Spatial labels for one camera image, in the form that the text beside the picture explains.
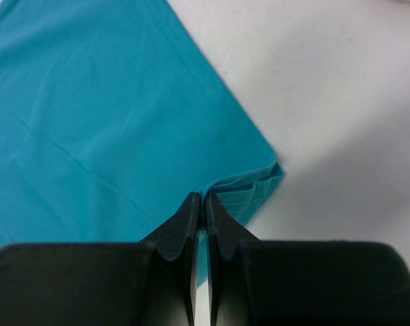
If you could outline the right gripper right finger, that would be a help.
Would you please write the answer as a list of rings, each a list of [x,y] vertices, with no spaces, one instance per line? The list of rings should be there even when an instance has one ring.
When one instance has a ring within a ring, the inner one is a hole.
[[[223,206],[216,194],[205,199],[208,247],[211,261],[231,260],[241,242],[259,239],[238,223]]]

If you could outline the teal t-shirt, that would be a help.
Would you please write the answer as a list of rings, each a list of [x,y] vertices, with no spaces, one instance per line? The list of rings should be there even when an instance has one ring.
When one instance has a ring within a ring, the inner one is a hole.
[[[0,248],[136,242],[189,192],[247,224],[283,176],[167,2],[0,2]]]

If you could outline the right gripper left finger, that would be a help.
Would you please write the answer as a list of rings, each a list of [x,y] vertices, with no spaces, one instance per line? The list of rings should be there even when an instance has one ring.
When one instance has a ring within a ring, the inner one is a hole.
[[[190,192],[174,215],[140,241],[140,254],[146,257],[156,251],[166,261],[182,255],[186,261],[194,261],[199,217],[200,194]]]

